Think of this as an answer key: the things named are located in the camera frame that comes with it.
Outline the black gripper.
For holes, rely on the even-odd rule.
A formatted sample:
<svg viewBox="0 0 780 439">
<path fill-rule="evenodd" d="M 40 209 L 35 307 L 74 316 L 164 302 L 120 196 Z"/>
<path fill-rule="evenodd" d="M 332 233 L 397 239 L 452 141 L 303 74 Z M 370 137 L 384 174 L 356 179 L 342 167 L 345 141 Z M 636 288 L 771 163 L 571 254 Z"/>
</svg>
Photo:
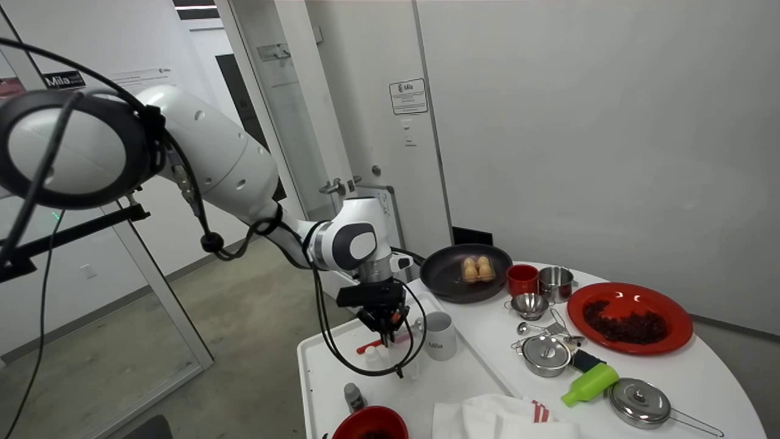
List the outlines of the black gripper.
<svg viewBox="0 0 780 439">
<path fill-rule="evenodd" d="M 337 304 L 356 307 L 358 320 L 378 334 L 393 334 L 407 315 L 406 288 L 396 277 L 342 288 Z"/>
</svg>

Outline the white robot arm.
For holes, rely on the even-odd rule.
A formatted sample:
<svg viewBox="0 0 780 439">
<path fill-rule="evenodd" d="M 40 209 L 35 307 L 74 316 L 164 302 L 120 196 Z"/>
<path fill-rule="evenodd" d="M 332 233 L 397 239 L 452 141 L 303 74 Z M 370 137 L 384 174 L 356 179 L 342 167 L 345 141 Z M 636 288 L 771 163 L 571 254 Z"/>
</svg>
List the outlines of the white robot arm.
<svg viewBox="0 0 780 439">
<path fill-rule="evenodd" d="M 369 328 L 387 337 L 407 316 L 384 204 L 348 195 L 319 221 L 285 209 L 272 150 L 208 101 L 155 85 L 136 95 L 30 90 L 0 109 L 0 183 L 31 206 L 100 206 L 156 174 L 195 213 L 214 204 L 297 265 L 342 273 L 335 299 Z"/>
</svg>

